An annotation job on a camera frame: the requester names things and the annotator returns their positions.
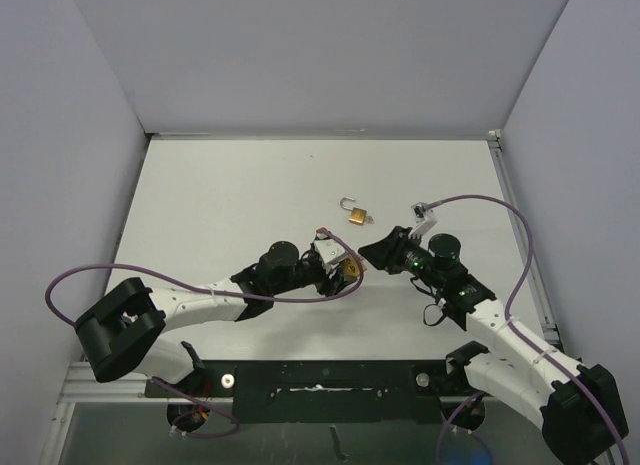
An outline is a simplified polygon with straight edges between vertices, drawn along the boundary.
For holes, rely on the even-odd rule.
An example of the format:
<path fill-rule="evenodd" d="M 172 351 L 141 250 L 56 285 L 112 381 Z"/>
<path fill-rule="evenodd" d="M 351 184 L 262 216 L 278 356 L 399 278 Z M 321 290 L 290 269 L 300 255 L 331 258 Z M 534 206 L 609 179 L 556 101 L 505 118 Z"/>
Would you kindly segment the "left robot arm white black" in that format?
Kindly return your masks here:
<path fill-rule="evenodd" d="M 202 361 L 193 345 L 165 340 L 164 333 L 254 319 L 269 311 L 278 296 L 308 286 L 327 301 L 352 282 L 341 269 L 348 257 L 333 239 L 315 240 L 305 253 L 279 241 L 257 263 L 194 290 L 149 288 L 140 278 L 129 278 L 81 315 L 74 329 L 98 382 L 135 372 L 159 377 L 190 396 L 202 387 Z"/>

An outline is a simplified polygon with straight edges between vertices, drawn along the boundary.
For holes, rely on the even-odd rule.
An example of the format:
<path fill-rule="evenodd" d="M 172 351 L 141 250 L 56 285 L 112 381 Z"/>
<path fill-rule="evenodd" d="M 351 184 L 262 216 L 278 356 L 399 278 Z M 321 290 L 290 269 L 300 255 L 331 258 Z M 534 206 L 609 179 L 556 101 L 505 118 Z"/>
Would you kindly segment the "small brass padlock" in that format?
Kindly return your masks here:
<path fill-rule="evenodd" d="M 343 197 L 339 201 L 342 209 L 348 211 L 349 222 L 356 225 L 364 225 L 368 221 L 367 211 L 356 206 L 356 200 L 352 197 Z"/>

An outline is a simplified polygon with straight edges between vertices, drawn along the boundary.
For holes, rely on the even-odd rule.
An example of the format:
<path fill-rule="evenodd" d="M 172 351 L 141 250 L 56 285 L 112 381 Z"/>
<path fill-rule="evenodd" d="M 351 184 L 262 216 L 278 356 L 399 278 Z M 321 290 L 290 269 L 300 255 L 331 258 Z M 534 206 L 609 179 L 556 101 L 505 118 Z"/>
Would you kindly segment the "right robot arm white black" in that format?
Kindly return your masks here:
<path fill-rule="evenodd" d="M 443 315 L 469 342 L 447 354 L 445 380 L 459 394 L 487 393 L 529 420 L 564 464 L 587 464 L 629 433 L 613 375 L 587 367 L 508 315 L 493 291 L 460 261 L 461 244 L 449 234 L 426 247 L 409 229 L 395 227 L 360 248 L 375 269 L 409 273 L 441 302 Z"/>

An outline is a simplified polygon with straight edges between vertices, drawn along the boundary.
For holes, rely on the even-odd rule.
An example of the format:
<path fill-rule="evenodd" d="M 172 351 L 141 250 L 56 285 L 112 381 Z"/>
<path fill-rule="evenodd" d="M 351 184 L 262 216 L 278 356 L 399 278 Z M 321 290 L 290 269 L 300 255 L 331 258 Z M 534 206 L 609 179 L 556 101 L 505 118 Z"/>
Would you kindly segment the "long shackle brass padlock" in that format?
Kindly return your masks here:
<path fill-rule="evenodd" d="M 344 280 L 347 283 L 354 283 L 358 281 L 362 275 L 362 271 L 366 270 L 366 267 L 361 263 L 360 259 L 354 258 L 353 256 L 348 256 L 341 261 L 340 267 Z"/>

